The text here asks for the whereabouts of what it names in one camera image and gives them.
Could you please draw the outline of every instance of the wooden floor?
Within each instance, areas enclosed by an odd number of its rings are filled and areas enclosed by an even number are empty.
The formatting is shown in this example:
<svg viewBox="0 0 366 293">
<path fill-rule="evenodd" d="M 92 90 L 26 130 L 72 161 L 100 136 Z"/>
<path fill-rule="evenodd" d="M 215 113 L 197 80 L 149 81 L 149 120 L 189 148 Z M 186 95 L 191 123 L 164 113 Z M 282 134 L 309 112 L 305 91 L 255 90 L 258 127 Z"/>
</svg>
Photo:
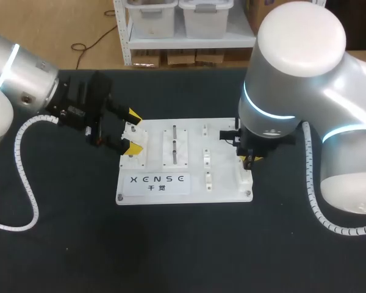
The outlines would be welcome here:
<svg viewBox="0 0 366 293">
<path fill-rule="evenodd" d="M 61 69 L 74 69 L 80 53 L 71 44 L 90 46 L 114 27 L 115 17 L 104 16 L 112 9 L 112 0 L 0 0 L 0 34 Z M 223 66 L 246 66 L 237 51 Z M 366 61 L 365 51 L 352 54 Z M 130 69 L 123 63 L 118 31 L 87 51 L 79 68 Z"/>
</svg>

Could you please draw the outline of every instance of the black tabletop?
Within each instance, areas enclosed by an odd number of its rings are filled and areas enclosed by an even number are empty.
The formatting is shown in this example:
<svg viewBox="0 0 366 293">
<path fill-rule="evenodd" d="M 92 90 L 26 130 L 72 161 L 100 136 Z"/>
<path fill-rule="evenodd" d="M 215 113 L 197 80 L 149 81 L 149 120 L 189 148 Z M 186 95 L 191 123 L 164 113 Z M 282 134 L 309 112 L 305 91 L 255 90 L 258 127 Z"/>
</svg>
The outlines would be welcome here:
<svg viewBox="0 0 366 293">
<path fill-rule="evenodd" d="M 245 70 L 106 73 L 114 98 L 144 119 L 165 119 L 234 117 Z M 79 82 L 91 71 L 60 74 Z M 6 225 L 32 217 L 13 160 L 13 140 L 27 118 L 15 113 L 0 147 Z M 316 220 L 300 129 L 296 137 L 295 146 L 280 146 L 255 165 L 251 203 L 117 206 L 114 152 L 88 146 L 72 129 L 33 126 L 21 153 L 40 219 L 23 233 L 0 230 L 0 293 L 366 292 L 366 236 L 339 236 Z M 366 224 L 320 194 L 318 200 L 338 225 Z"/>
</svg>

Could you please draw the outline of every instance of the metal shelf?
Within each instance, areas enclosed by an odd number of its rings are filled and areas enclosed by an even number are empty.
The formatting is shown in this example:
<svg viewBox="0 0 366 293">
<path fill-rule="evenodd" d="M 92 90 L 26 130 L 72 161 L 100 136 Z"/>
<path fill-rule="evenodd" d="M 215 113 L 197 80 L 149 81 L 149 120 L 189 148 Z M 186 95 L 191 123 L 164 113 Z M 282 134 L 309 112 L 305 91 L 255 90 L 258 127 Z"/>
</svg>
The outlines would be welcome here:
<svg viewBox="0 0 366 293">
<path fill-rule="evenodd" d="M 229 11 L 226 35 L 221 39 L 187 38 L 183 11 L 180 8 L 177 8 L 175 13 L 175 36 L 173 38 L 137 38 L 134 29 L 131 29 L 129 35 L 128 47 L 130 49 L 251 48 L 256 40 L 243 8 L 239 5 L 233 6 Z"/>
<path fill-rule="evenodd" d="M 229 11 L 226 35 L 221 39 L 192 39 L 185 34 L 184 16 L 176 9 L 175 36 L 173 38 L 137 38 L 132 20 L 126 21 L 124 0 L 113 0 L 125 65 L 132 65 L 131 49 L 203 49 L 251 48 L 256 38 L 244 14 L 242 1 L 235 0 Z"/>
</svg>

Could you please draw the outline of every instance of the white plastic board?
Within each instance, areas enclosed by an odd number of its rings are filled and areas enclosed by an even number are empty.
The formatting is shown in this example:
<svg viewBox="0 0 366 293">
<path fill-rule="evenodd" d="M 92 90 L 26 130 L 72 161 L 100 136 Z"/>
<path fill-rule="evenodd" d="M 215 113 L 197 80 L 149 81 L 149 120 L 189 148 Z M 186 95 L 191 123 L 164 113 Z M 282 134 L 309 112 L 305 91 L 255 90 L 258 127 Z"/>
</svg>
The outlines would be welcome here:
<svg viewBox="0 0 366 293">
<path fill-rule="evenodd" d="M 242 168 L 235 147 L 219 140 L 220 130 L 234 129 L 234 118 L 143 120 L 137 127 L 146 134 L 146 145 L 141 160 L 121 157 L 117 204 L 252 201 L 251 171 Z"/>
</svg>

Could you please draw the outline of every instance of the bolt hole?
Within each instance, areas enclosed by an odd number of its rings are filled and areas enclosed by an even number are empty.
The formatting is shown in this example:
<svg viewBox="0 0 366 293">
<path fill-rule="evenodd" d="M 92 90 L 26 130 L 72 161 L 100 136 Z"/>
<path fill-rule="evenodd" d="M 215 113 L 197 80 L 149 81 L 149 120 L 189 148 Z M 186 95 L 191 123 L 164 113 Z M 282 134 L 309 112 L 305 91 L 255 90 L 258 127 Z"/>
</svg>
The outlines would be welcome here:
<svg viewBox="0 0 366 293">
<path fill-rule="evenodd" d="M 32 103 L 32 98 L 30 98 L 29 96 L 22 96 L 21 100 L 22 100 L 22 103 L 25 105 L 29 105 Z"/>
</svg>

